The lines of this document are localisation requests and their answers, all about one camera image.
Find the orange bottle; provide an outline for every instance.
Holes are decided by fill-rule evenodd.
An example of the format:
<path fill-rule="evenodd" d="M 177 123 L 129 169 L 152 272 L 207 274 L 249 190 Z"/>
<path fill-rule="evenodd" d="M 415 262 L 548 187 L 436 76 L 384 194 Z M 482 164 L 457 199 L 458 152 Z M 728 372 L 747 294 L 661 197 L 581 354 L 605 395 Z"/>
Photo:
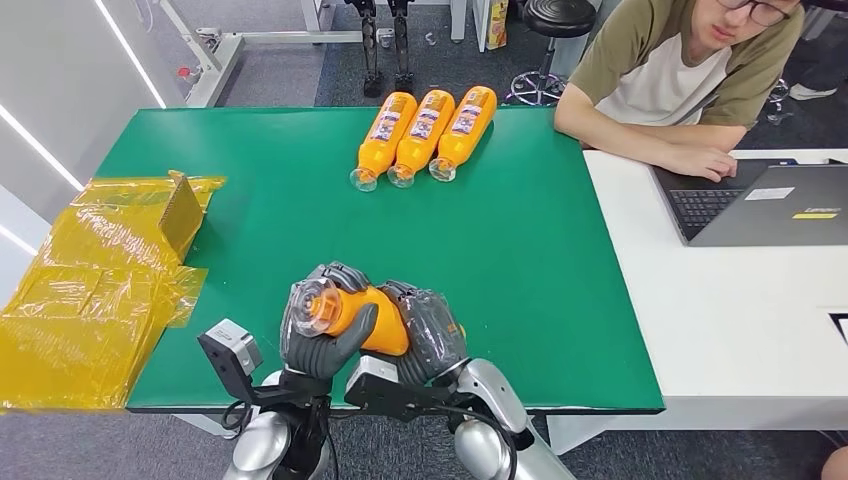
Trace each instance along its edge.
<path fill-rule="evenodd" d="M 415 181 L 415 174 L 430 163 L 433 150 L 442 132 L 450 122 L 456 102 L 444 90 L 431 90 L 415 113 L 406 135 L 398 144 L 397 160 L 389 168 L 389 180 L 394 186 L 407 188 Z"/>
<path fill-rule="evenodd" d="M 377 118 L 359 146 L 356 169 L 350 172 L 353 186 L 363 192 L 377 188 L 377 177 L 388 170 L 395 160 L 395 151 L 418 105 L 415 97 L 394 92 L 386 98 Z"/>
<path fill-rule="evenodd" d="M 409 348 L 403 317 L 389 297 L 372 286 L 364 292 L 347 293 L 328 278 L 303 280 L 292 286 L 283 316 L 301 335 L 314 337 L 326 333 L 336 337 L 347 330 L 366 303 L 377 304 L 377 323 L 362 348 L 403 355 Z"/>
<path fill-rule="evenodd" d="M 456 169 L 471 156 L 495 115 L 497 96 L 491 88 L 472 87 L 459 102 L 450 130 L 439 139 L 439 156 L 430 162 L 430 174 L 442 182 L 456 177 Z"/>

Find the bottle cap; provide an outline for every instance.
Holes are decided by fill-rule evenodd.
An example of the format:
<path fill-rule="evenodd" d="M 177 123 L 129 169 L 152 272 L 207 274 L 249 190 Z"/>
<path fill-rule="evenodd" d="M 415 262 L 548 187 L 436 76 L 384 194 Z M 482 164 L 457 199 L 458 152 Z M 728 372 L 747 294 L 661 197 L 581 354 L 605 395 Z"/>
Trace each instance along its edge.
<path fill-rule="evenodd" d="M 430 175 L 440 182 L 450 182 L 456 177 L 456 166 L 447 158 L 436 158 L 430 162 Z"/>
<path fill-rule="evenodd" d="M 350 183 L 361 192 L 373 192 L 377 188 L 377 175 L 367 168 L 357 168 L 350 172 Z"/>
<path fill-rule="evenodd" d="M 392 185 L 398 188 L 409 188 L 415 183 L 415 172 L 406 165 L 394 165 L 388 175 Z"/>
<path fill-rule="evenodd" d="M 291 322 L 304 337 L 314 337 L 326 332 L 341 310 L 341 297 L 333 281 L 311 278 L 292 285 L 284 321 Z"/>

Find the green table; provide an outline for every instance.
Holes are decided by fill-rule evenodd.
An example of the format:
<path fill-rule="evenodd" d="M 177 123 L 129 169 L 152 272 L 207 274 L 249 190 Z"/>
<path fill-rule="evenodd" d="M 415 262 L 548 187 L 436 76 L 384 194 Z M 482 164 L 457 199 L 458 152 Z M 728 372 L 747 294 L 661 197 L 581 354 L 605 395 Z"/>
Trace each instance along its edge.
<path fill-rule="evenodd" d="M 281 368 L 289 286 L 338 260 L 375 283 L 439 290 L 470 353 L 530 409 L 655 413 L 663 401 L 575 141 L 551 110 L 498 110 L 454 182 L 348 182 L 374 108 L 140 111 L 98 177 L 226 175 L 186 264 L 209 269 L 188 326 L 168 329 L 132 411 L 215 412 L 233 401 L 196 337 L 224 317 L 257 339 L 256 383 Z M 341 401 L 344 379 L 334 398 Z"/>

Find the white table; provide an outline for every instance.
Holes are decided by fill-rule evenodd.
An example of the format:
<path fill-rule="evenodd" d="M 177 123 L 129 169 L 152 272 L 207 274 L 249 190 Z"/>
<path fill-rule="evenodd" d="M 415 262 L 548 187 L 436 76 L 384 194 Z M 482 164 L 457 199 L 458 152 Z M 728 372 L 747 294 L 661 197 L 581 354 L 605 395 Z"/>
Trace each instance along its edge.
<path fill-rule="evenodd" d="M 549 416 L 554 450 L 605 430 L 848 430 L 848 345 L 828 315 L 848 313 L 848 247 L 686 247 L 647 166 L 585 156 L 667 410 Z"/>

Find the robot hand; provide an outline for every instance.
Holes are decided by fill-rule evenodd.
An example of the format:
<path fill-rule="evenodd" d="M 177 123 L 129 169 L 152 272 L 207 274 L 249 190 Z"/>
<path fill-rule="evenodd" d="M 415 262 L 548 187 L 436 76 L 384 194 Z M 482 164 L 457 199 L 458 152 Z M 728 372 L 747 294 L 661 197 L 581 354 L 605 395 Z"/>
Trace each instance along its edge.
<path fill-rule="evenodd" d="M 409 337 L 409 350 L 394 361 L 401 383 L 424 385 L 468 360 L 465 333 L 442 295 L 394 280 L 379 288 L 397 307 Z"/>
<path fill-rule="evenodd" d="M 347 293 L 365 291 L 370 285 L 365 274 L 338 262 L 328 266 L 319 265 L 306 277 L 306 280 L 317 278 L 327 279 Z M 327 334 L 307 337 L 294 328 L 294 322 L 297 321 L 299 314 L 306 316 L 306 313 L 298 312 L 298 310 L 308 307 L 312 300 L 308 296 L 314 294 L 314 292 L 301 290 L 299 287 L 303 283 L 295 283 L 291 288 L 280 330 L 280 354 L 287 372 L 330 380 L 374 331 L 377 322 L 377 305 L 373 303 L 363 305 L 354 316 L 352 325 L 338 337 Z"/>

